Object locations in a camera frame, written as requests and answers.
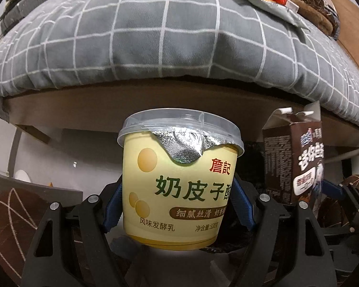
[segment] bed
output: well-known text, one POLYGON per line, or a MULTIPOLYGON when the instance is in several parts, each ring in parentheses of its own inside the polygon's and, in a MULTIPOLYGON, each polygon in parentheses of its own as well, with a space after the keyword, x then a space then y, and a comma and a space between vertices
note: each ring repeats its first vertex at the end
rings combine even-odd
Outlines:
POLYGON ((320 101, 324 142, 359 148, 359 70, 332 39, 237 0, 49 0, 0 41, 0 117, 118 132, 156 107, 212 112, 258 141, 271 112, 320 101))

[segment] white label on box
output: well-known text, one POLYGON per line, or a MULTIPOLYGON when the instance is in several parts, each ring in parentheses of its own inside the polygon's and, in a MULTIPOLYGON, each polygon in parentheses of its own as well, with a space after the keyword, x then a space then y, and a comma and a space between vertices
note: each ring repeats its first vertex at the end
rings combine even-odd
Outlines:
POLYGON ((301 195, 303 192, 312 187, 315 181, 315 173, 316 167, 313 167, 309 171, 306 171, 304 174, 294 178, 293 186, 296 196, 301 195))

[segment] brown label banner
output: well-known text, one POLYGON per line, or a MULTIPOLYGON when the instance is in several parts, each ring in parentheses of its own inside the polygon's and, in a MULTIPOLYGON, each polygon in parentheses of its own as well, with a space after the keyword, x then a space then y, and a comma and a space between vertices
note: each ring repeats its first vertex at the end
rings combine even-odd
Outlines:
POLYGON ((226 206, 213 208, 188 208, 173 207, 169 214, 174 219, 180 220, 205 220, 223 216, 226 206))

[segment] yellow circle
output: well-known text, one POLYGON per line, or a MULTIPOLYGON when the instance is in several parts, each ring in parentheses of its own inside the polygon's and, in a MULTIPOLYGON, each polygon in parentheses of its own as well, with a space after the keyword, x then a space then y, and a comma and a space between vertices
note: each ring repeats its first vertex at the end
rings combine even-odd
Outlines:
POLYGON ((150 214, 149 205, 143 200, 138 200, 135 203, 135 211, 137 215, 140 216, 141 218, 146 218, 150 214))
POLYGON ((134 192, 130 192, 129 194, 129 204, 130 206, 134 207, 135 203, 138 201, 138 196, 134 192))
POLYGON ((157 154, 153 149, 142 149, 138 154, 137 163, 143 172, 152 171, 157 165, 157 154))

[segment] brown carton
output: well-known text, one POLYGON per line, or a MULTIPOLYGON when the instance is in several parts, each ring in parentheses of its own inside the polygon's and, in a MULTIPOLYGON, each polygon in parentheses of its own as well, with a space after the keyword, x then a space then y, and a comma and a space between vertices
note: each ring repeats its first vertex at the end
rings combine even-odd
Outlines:
POLYGON ((276 109, 263 127, 265 185, 277 202, 295 205, 304 200, 312 208, 320 196, 324 146, 320 104, 276 109))

